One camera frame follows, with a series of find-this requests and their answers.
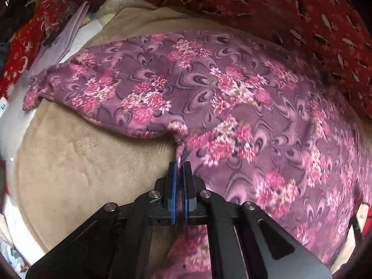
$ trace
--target pink flower print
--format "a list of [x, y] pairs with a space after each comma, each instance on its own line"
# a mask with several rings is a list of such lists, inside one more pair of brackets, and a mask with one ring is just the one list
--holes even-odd
[[301, 223], [297, 225], [295, 228], [295, 235], [297, 241], [301, 243], [303, 246], [306, 246], [309, 243], [310, 239], [314, 237], [310, 236], [308, 223]]
[[89, 68], [86, 66], [70, 63], [68, 64], [71, 71], [75, 71], [77, 75], [87, 73]]
[[209, 57], [212, 53], [208, 49], [200, 48], [198, 52], [199, 57]]
[[330, 119], [335, 119], [339, 115], [339, 110], [337, 109], [337, 107], [334, 103], [328, 102], [327, 111], [328, 111]]
[[134, 108], [132, 112], [133, 122], [140, 125], [148, 124], [152, 117], [153, 111], [151, 110], [151, 108], [146, 108], [145, 106], [139, 106], [137, 108]]
[[165, 38], [165, 34], [153, 34], [151, 36], [151, 39], [155, 41], [160, 41], [160, 40], [163, 40], [164, 38]]
[[189, 44], [189, 47], [190, 48], [201, 48], [202, 45], [201, 44], [198, 44], [197, 41], [191, 41], [190, 44]]
[[354, 159], [356, 155], [356, 145], [354, 142], [354, 138], [350, 136], [345, 136], [344, 144], [345, 144], [347, 151], [349, 152], [350, 158]]
[[220, 69], [218, 67], [213, 67], [210, 69], [211, 71], [211, 74], [215, 75], [217, 78], [222, 75], [222, 72], [220, 71]]
[[249, 143], [246, 143], [244, 146], [237, 147], [238, 157], [246, 159], [249, 163], [254, 160], [257, 160], [256, 150], [252, 148]]
[[144, 101], [148, 105], [148, 107], [155, 109], [159, 109], [166, 105], [166, 101], [159, 92], [148, 93]]
[[234, 80], [242, 81], [244, 79], [243, 74], [238, 66], [230, 65], [226, 67], [226, 73], [231, 76]]
[[181, 54], [182, 61], [190, 63], [197, 57], [197, 53], [194, 50], [186, 50]]
[[60, 83], [62, 83], [61, 79], [60, 78], [54, 78], [52, 80], [52, 86], [53, 87], [57, 87]]
[[179, 120], [175, 120], [172, 123], [169, 123], [168, 130], [174, 131], [177, 134], [183, 136], [188, 134], [187, 126], [184, 123], [180, 122]]
[[264, 104], [272, 104], [273, 99], [271, 98], [270, 93], [268, 93], [265, 89], [261, 88], [254, 92], [254, 98], [257, 101], [263, 102]]
[[288, 87], [289, 89], [291, 89], [291, 90], [294, 90], [294, 89], [297, 88], [296, 83], [293, 82], [293, 81], [287, 81], [287, 82], [286, 82], [286, 85], [287, 85], [287, 87]]
[[230, 75], [220, 74], [218, 75], [217, 80], [218, 88], [220, 88], [223, 92], [228, 92], [233, 87], [234, 80]]
[[342, 217], [339, 219], [339, 221], [336, 224], [337, 230], [334, 242], [338, 242], [341, 239], [341, 237], [346, 234], [346, 229], [348, 225], [349, 225], [348, 217]]
[[164, 86], [167, 80], [162, 76], [159, 75], [151, 84], [154, 86], [155, 90], [164, 90]]
[[256, 189], [257, 194], [257, 205], [265, 209], [266, 206], [272, 201], [272, 190], [266, 185], [266, 183], [260, 183]]
[[278, 172], [269, 171], [266, 173], [265, 176], [265, 183], [273, 189], [278, 189], [280, 187], [285, 186], [285, 181], [283, 176], [281, 176]]
[[213, 114], [215, 116], [225, 116], [231, 108], [231, 105], [225, 101], [223, 96], [215, 94], [214, 99], [211, 100], [212, 107], [214, 108]]
[[208, 153], [204, 156], [204, 164], [208, 166], [218, 166], [218, 161], [227, 159], [232, 155], [231, 142], [225, 139], [211, 142], [208, 147]]
[[133, 108], [138, 104], [140, 97], [137, 94], [131, 93], [121, 101], [121, 106], [124, 110]]
[[296, 86], [296, 83], [298, 83], [298, 81], [300, 80], [300, 78], [290, 70], [285, 72], [285, 77], [288, 81], [292, 82], [295, 86]]
[[272, 208], [273, 219], [280, 219], [283, 215], [287, 214], [291, 209], [290, 205], [279, 204]]
[[240, 124], [236, 130], [236, 137], [239, 142], [250, 142], [253, 139], [251, 126]]
[[325, 135], [330, 135], [331, 134], [331, 128], [327, 123], [323, 124], [323, 131]]
[[281, 64], [281, 63], [278, 63], [278, 62], [265, 61], [263, 64], [264, 64], [265, 66], [271, 68], [271, 71], [272, 71], [275, 75], [281, 75], [282, 72], [285, 70], [284, 65]]
[[77, 109], [82, 103], [83, 103], [83, 95], [78, 94], [77, 96], [73, 97], [72, 100], [72, 106], [74, 109]]
[[287, 83], [280, 78], [274, 77], [274, 82], [277, 84], [278, 88], [281, 90], [287, 87]]
[[81, 107], [83, 108], [83, 112], [90, 112], [93, 111], [99, 105], [100, 101], [95, 97], [86, 97], [83, 98], [83, 103]]
[[274, 219], [288, 213], [298, 195], [299, 191], [293, 179], [285, 183], [284, 178], [273, 171], [268, 172], [265, 181], [259, 183], [256, 188], [257, 204]]
[[325, 113], [325, 111], [323, 109], [316, 108], [316, 109], [313, 109], [313, 111], [311, 113], [311, 117], [315, 121], [322, 122], [327, 118], [327, 114]]
[[200, 244], [193, 255], [186, 256], [184, 265], [186, 265], [186, 270], [192, 273], [210, 271], [211, 258], [209, 256], [208, 241]]
[[343, 184], [343, 193], [348, 193], [353, 186], [353, 168], [346, 165], [341, 173], [341, 181]]
[[236, 118], [231, 115], [228, 115], [225, 118], [225, 120], [221, 124], [219, 124], [216, 128], [218, 128], [217, 131], [220, 131], [219, 128], [222, 128], [222, 129], [227, 128], [229, 131], [231, 131], [231, 129], [236, 125], [238, 125], [238, 121], [236, 120]]
[[328, 221], [332, 221], [335, 217], [337, 208], [340, 206], [342, 201], [341, 193], [337, 190], [337, 187], [333, 188], [332, 193], [327, 195], [327, 205], [329, 207]]
[[88, 52], [83, 52], [83, 53], [80, 53], [80, 54], [76, 57], [76, 60], [77, 60], [79, 63], [82, 63], [82, 62], [85, 61], [85, 60], [94, 60], [94, 54], [92, 54], [92, 53], [88, 53]]
[[103, 72], [101, 79], [99, 80], [100, 85], [102, 86], [109, 86], [112, 83], [112, 70], [107, 69]]
[[106, 86], [103, 89], [101, 89], [96, 97], [100, 101], [105, 101], [107, 99], [111, 99], [115, 94], [115, 87], [114, 86]]
[[170, 61], [176, 61], [176, 60], [179, 60], [180, 58], [181, 58], [181, 55], [178, 52], [178, 50], [173, 50], [167, 54], [167, 59]]
[[257, 75], [251, 74], [249, 76], [248, 81], [246, 81], [246, 84], [248, 84], [252, 88], [260, 88], [262, 84], [263, 85], [266, 85], [267, 82], [265, 81], [265, 78], [262, 77], [261, 75], [259, 75], [259, 74], [257, 74]]
[[208, 131], [202, 135], [192, 135], [186, 138], [186, 144], [190, 148], [202, 149], [213, 139], [213, 133]]
[[189, 41], [179, 39], [177, 43], [173, 45], [173, 48], [181, 50], [181, 49], [188, 48], [189, 44], [190, 44]]
[[27, 91], [25, 98], [23, 99], [23, 110], [29, 110], [35, 107], [35, 100], [38, 97], [38, 91], [36, 88], [31, 88]]
[[233, 105], [235, 104], [252, 104], [254, 102], [254, 94], [249, 89], [249, 84], [246, 85], [244, 82], [242, 83], [242, 87], [240, 87], [239, 91], [236, 92], [236, 96], [231, 100]]
[[308, 186], [315, 187], [315, 184], [322, 185], [327, 182], [327, 161], [324, 156], [321, 156], [320, 151], [316, 146], [311, 150], [311, 157], [306, 161], [308, 168]]
[[76, 61], [83, 66], [94, 67], [96, 62], [94, 61], [94, 54], [83, 52], [76, 57]]
[[84, 89], [84, 94], [86, 94], [87, 96], [95, 96], [100, 88], [99, 88], [99, 84], [95, 81], [94, 78], [90, 79], [88, 81], [88, 83], [86, 83], [86, 88]]
[[147, 92], [147, 91], [151, 90], [150, 86], [151, 86], [151, 84], [149, 82], [144, 81], [140, 84], [135, 85], [133, 91], [137, 92], [137, 93], [144, 93], [144, 92]]
[[188, 68], [190, 67], [190, 62], [189, 61], [181, 61], [178, 66], [180, 66], [181, 68]]

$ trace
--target red fabric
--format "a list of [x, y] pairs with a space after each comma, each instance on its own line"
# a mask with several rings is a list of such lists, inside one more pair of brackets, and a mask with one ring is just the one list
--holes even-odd
[[362, 236], [365, 237], [372, 227], [372, 208], [369, 208], [367, 220], [362, 230]]
[[[84, 0], [75, 1], [80, 5]], [[88, 0], [96, 11], [105, 0]], [[372, 40], [358, 13], [348, 0], [147, 0], [157, 6], [181, 6], [225, 25], [248, 31], [296, 51], [314, 66], [339, 79], [340, 88], [361, 115], [372, 116]], [[40, 13], [49, 20], [61, 14], [53, 4], [20, 29], [12, 41], [6, 65], [8, 75], [0, 82], [7, 96], [9, 83], [22, 71], [24, 58], [29, 67], [38, 51]], [[25, 49], [31, 42], [30, 52]]]

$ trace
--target bolt head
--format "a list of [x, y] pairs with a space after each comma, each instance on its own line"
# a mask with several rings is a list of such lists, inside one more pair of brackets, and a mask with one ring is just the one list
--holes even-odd
[[105, 204], [105, 210], [107, 212], [113, 212], [113, 211], [115, 211], [115, 209], [116, 209], [116, 204], [114, 204], [113, 202], [109, 202], [109, 203]]
[[256, 208], [256, 204], [252, 201], [246, 201], [243, 204], [244, 208], [246, 208], [249, 211], [253, 211]]
[[209, 190], [203, 190], [200, 192], [200, 196], [203, 198], [209, 198], [212, 196], [212, 192]]
[[156, 199], [160, 197], [160, 192], [157, 190], [151, 190], [150, 192], [148, 192], [148, 195], [150, 196], [150, 198]]

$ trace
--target white fabric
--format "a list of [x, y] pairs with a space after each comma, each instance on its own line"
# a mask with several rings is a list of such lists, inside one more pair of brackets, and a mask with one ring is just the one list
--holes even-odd
[[7, 109], [0, 118], [0, 154], [5, 160], [8, 189], [13, 196], [14, 161], [19, 145], [27, 127], [33, 119], [36, 109], [24, 112], [23, 98], [27, 92], [29, 72], [25, 70], [9, 96]]
[[81, 27], [72, 42], [70, 51], [61, 59], [60, 63], [66, 62], [72, 55], [77, 53], [86, 42], [93, 38], [102, 29], [98, 20], [92, 20], [87, 25]]
[[28, 231], [18, 208], [12, 204], [8, 195], [5, 196], [4, 216], [14, 247], [23, 256], [26, 263], [33, 265], [44, 256], [44, 252]]

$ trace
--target purple floral fabric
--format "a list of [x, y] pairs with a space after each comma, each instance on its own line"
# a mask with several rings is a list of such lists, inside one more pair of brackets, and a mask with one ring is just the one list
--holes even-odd
[[[274, 44], [184, 31], [84, 49], [34, 77], [23, 107], [47, 98], [129, 136], [174, 133], [177, 161], [208, 189], [256, 202], [331, 266], [371, 202], [372, 168], [352, 110], [326, 82]], [[182, 234], [168, 262], [154, 278], [210, 278], [205, 228]]]

